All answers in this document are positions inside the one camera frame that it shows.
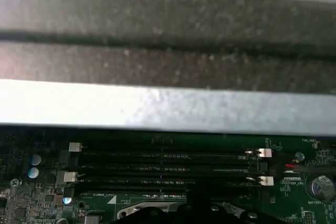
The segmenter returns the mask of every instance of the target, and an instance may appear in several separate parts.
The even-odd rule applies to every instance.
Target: capacitor
[[[30,163],[34,166],[39,165],[41,161],[42,161],[42,158],[38,154],[33,155],[30,159]]]
[[[37,178],[39,173],[40,173],[40,171],[36,167],[33,167],[33,168],[28,170],[28,177],[29,178]]]
[[[65,197],[63,198],[63,203],[64,204],[70,204],[72,202],[72,198],[71,197]]]
[[[59,220],[56,222],[56,224],[69,224],[69,222],[68,222],[67,219],[62,218],[62,219],[59,219]]]
[[[313,196],[321,201],[332,201],[336,197],[334,182],[327,176],[319,176],[311,182]]]

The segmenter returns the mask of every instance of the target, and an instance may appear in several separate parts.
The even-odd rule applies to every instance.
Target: screw
[[[302,153],[302,152],[296,152],[295,153],[295,157],[297,158],[297,160],[299,161],[299,162],[302,162],[302,161],[304,161],[305,159],[305,155]]]
[[[19,187],[21,183],[20,180],[18,180],[17,178],[13,178],[9,184],[11,187],[16,188]]]
[[[219,207],[218,206],[211,206],[211,210],[212,211],[219,211]]]
[[[249,212],[247,216],[251,219],[257,219],[258,218],[258,215],[254,212]]]
[[[121,212],[120,213],[120,218],[124,218],[124,217],[126,217],[126,215],[127,215],[126,212]]]

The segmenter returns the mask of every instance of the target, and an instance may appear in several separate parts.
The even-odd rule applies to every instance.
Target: metal plate
[[[336,97],[0,80],[0,124],[336,135]]]

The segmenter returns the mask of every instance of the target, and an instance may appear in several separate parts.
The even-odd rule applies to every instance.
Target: small chip
[[[78,224],[84,224],[85,223],[85,216],[77,217],[77,223]]]
[[[66,185],[67,183],[64,182],[64,174],[65,170],[59,170],[57,172],[57,179],[56,179],[56,185]]]
[[[54,196],[54,204],[55,205],[61,205],[62,201],[63,201],[63,195],[58,194],[58,195]]]
[[[44,197],[44,202],[52,202],[54,200],[54,196],[53,195],[46,195]]]
[[[7,206],[7,199],[6,198],[0,198],[0,209],[4,209]]]
[[[15,209],[15,218],[25,218],[26,217],[27,208],[19,207]]]
[[[85,216],[85,224],[99,224],[100,216]]]

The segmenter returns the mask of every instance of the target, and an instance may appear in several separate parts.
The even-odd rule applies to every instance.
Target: mounting hole
[[[126,212],[121,212],[120,213],[120,218],[124,218],[124,217],[126,217]]]

